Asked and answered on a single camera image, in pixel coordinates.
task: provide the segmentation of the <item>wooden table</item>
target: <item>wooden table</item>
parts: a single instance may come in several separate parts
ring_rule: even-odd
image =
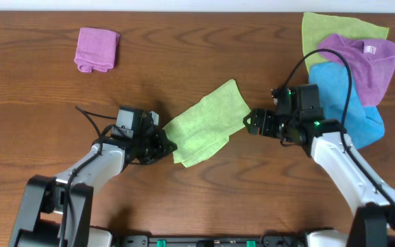
[[[390,27],[395,42],[395,14],[346,16]],[[235,78],[250,108],[273,108],[270,89],[302,57],[301,20],[302,14],[0,12],[0,246],[7,245],[27,180],[53,176],[88,152],[95,132],[75,105],[105,115],[116,115],[120,105],[155,110],[165,124]],[[81,27],[121,34],[114,69],[77,70]],[[306,81],[302,68],[292,83]],[[385,137],[361,153],[395,188],[395,74],[379,111]],[[301,148],[282,148],[245,129],[188,169],[172,156],[129,166],[95,197],[91,218],[122,234],[154,235],[319,226],[346,232],[351,222],[332,180]]]

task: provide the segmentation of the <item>yellow-green towel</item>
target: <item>yellow-green towel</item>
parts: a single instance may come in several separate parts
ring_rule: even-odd
[[[174,162],[190,167],[212,157],[231,134],[245,127],[242,121],[249,112],[236,81],[227,81],[164,127],[178,146]]]
[[[389,28],[379,27],[356,18],[328,16],[315,13],[304,13],[302,18],[302,53],[304,56],[318,48],[321,41],[331,34],[340,34],[346,38],[382,38],[386,39]],[[307,71],[318,63],[328,62],[319,54],[306,59]]]

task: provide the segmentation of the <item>purple towel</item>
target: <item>purple towel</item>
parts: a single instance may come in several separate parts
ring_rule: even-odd
[[[107,72],[114,67],[115,49],[120,34],[89,27],[80,28],[79,41],[75,50],[74,62],[81,72],[90,73],[93,69]]]
[[[395,69],[395,43],[376,38],[354,40],[331,34],[318,48],[337,51],[347,60],[362,106],[377,106],[381,102]],[[342,64],[331,53],[320,54],[332,62]]]

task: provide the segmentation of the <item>green connector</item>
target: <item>green connector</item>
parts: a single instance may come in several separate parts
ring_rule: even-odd
[[[252,241],[252,240],[247,241],[246,247],[255,247],[255,241]]]
[[[156,242],[156,246],[157,247],[166,247],[167,246],[167,242],[165,240],[158,240]]]

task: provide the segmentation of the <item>towel label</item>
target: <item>towel label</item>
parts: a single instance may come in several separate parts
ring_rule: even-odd
[[[371,45],[367,45],[366,47],[363,48],[363,52],[364,53],[371,53],[371,54],[375,54],[376,53],[376,47],[373,47]]]

